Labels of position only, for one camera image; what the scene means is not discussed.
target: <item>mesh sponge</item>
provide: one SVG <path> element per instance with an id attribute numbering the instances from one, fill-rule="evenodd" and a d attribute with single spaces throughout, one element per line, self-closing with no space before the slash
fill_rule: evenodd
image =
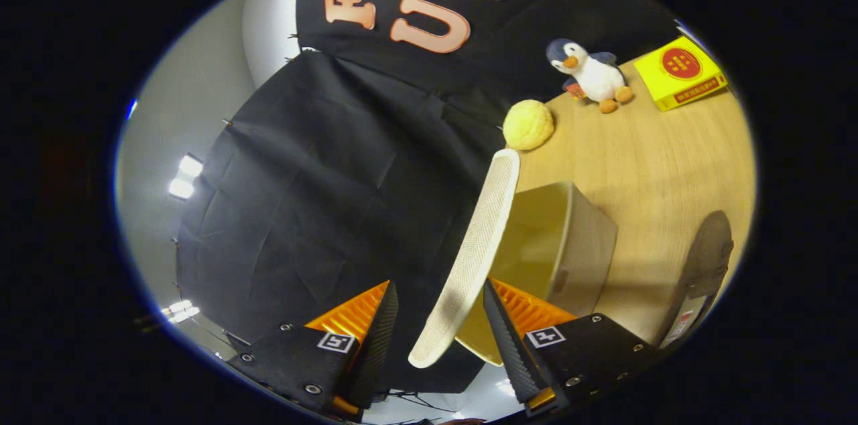
<path id="1" fill-rule="evenodd" d="M 408 362 L 414 367 L 425 368 L 441 358 L 480 296 L 506 228 L 519 166 L 518 153 L 511 148 L 500 150 L 491 159 L 462 247 L 408 355 Z"/>

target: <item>yellow ball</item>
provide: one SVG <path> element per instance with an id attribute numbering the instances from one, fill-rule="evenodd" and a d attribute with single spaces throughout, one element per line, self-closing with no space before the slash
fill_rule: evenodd
<path id="1" fill-rule="evenodd" d="M 520 101 L 506 114 L 503 120 L 503 138 L 515 150 L 531 150 L 539 147 L 554 133 L 554 118 L 542 102 L 534 99 Z"/>

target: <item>orange gripper part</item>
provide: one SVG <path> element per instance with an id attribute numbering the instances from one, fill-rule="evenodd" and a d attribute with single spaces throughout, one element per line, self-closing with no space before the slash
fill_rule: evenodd
<path id="1" fill-rule="evenodd" d="M 389 283 L 390 281 L 382 282 L 371 290 L 358 294 L 304 326 L 313 330 L 356 337 L 358 343 L 363 343 Z"/>
<path id="2" fill-rule="evenodd" d="M 513 288 L 505 282 L 489 278 L 494 290 L 500 297 L 509 321 L 518 333 L 518 339 L 524 339 L 528 331 L 542 330 L 549 326 L 566 323 L 576 317 L 569 312 L 563 311 L 545 300 L 541 300 L 533 294 Z"/>

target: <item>penguin plush toy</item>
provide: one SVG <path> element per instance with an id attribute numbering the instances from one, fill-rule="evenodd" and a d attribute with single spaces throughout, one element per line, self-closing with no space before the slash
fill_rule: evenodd
<path id="1" fill-rule="evenodd" d="M 634 96 L 613 53 L 588 53 L 580 44 L 561 38 L 548 44 L 546 57 L 557 71 L 569 74 L 563 89 L 575 99 L 598 101 L 602 113 L 612 113 L 618 101 L 625 103 Z"/>

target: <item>wooden surface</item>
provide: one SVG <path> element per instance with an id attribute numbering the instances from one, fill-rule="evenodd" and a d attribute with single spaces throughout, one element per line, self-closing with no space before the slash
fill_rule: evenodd
<path id="1" fill-rule="evenodd" d="M 735 242 L 721 293 L 732 279 L 753 217 L 757 164 L 747 120 L 729 90 L 662 113 L 632 62 L 620 68 L 635 97 L 613 113 L 569 93 L 546 103 L 556 129 L 542 147 L 521 153 L 517 190 L 572 180 L 617 224 L 595 312 L 652 343 L 696 230 L 718 209 Z"/>

